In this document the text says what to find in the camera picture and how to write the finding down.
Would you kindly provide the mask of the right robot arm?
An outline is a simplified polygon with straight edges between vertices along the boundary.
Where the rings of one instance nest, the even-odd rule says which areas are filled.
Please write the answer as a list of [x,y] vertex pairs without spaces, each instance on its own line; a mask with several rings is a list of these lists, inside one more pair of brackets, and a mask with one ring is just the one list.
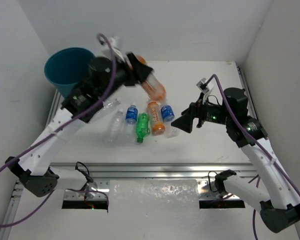
[[262,179],[266,190],[260,190],[244,181],[233,170],[218,173],[212,182],[216,195],[234,194],[255,209],[266,227],[279,233],[300,221],[300,197],[293,186],[275,167],[276,158],[268,135],[261,123],[248,115],[248,98],[244,89],[230,87],[224,90],[222,105],[209,103],[201,93],[196,102],[181,113],[171,125],[191,133],[193,120],[197,127],[204,122],[226,127],[229,138],[248,157]]

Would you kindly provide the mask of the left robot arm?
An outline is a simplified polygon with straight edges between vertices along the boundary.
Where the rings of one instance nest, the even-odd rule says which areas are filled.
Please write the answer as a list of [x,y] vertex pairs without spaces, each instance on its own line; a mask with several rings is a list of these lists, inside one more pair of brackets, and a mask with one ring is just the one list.
[[89,61],[88,74],[65,97],[54,118],[23,156],[5,162],[21,184],[37,197],[54,190],[89,191],[95,184],[89,173],[76,167],[65,170],[51,166],[55,156],[81,128],[96,117],[103,102],[121,86],[143,84],[153,68],[132,53],[119,62],[106,57]]

